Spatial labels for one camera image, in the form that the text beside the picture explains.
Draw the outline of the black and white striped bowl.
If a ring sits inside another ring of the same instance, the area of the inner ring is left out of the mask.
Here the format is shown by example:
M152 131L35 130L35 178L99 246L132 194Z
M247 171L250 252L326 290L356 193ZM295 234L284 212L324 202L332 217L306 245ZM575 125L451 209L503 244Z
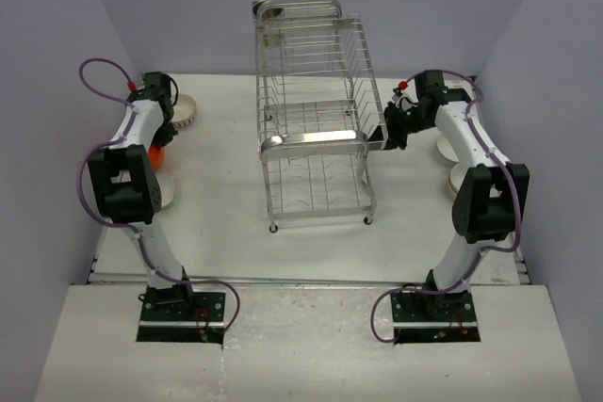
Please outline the black and white striped bowl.
M197 103L192 96L180 94L178 102L173 106L171 120L175 129L181 130L189 127L197 118Z

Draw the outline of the orange bowl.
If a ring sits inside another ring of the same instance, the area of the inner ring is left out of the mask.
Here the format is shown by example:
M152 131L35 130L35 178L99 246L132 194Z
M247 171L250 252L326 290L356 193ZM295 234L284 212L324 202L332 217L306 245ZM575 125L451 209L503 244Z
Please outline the orange bowl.
M151 146L148 150L148 157L152 168L158 171L164 162L165 151L163 147Z

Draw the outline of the cream flower pattern bowl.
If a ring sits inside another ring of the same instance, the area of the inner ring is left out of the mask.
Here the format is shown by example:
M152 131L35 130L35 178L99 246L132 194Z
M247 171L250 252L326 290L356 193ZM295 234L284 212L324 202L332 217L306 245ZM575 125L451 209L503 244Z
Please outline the cream flower pattern bowl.
M454 197L458 195L466 173L467 168L460 163L456 164L450 170L448 174L448 189Z

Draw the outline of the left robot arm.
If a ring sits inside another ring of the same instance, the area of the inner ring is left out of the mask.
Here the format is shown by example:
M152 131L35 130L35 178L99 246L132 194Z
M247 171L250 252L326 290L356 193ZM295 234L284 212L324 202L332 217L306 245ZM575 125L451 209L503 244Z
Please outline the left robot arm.
M196 297L156 218L162 192L149 156L151 148L163 149L178 135L172 124L172 78L147 72L142 82L125 100L126 115L113 138L85 163L101 220L126 233L145 266L143 302L184 320L194 313Z

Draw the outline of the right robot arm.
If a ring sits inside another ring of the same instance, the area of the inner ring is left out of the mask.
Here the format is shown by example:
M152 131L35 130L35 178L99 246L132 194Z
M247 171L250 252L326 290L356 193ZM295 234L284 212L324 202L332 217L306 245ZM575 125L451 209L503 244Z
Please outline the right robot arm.
M505 155L481 123L482 92L451 88L446 71L426 70L399 82L383 114L383 124L369 136L387 150L405 149L408 138L437 129L464 167L452 204L455 234L440 263L416 292L428 318L440 320L454 307L451 294L462 293L490 251L511 253L521 241L530 172Z

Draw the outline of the stainless steel dish rack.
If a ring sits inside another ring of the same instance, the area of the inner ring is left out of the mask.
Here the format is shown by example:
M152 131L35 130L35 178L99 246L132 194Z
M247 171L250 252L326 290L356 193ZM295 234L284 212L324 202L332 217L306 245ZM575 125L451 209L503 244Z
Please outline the stainless steel dish rack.
M288 220L358 215L372 223L377 198L369 142L383 104L361 18L338 0L269 0L282 8L278 48L254 27L258 156L269 231Z

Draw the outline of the metal cutlery holder cup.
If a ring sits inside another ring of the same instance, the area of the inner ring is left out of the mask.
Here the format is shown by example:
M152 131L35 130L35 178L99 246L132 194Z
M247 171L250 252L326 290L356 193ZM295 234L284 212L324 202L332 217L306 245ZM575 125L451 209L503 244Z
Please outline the metal cutlery holder cup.
M269 0L253 1L253 20L255 29L260 34L262 44L268 49L273 49L281 45L281 33L277 30L277 26L280 24L283 9L268 6L262 12L259 12L259 9L267 2Z

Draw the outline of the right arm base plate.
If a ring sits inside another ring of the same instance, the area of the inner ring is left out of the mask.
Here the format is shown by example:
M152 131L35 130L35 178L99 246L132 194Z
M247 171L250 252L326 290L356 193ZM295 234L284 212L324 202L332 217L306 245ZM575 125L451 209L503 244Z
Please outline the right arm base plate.
M469 291L428 296L390 296L395 344L477 343L481 340Z

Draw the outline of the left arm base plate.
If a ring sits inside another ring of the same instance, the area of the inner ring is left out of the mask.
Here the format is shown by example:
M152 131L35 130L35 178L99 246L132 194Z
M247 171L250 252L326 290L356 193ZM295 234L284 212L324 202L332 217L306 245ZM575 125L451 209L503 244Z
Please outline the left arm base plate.
M136 341L222 345L226 294L193 292L191 298L153 304L147 294L139 295L142 307Z

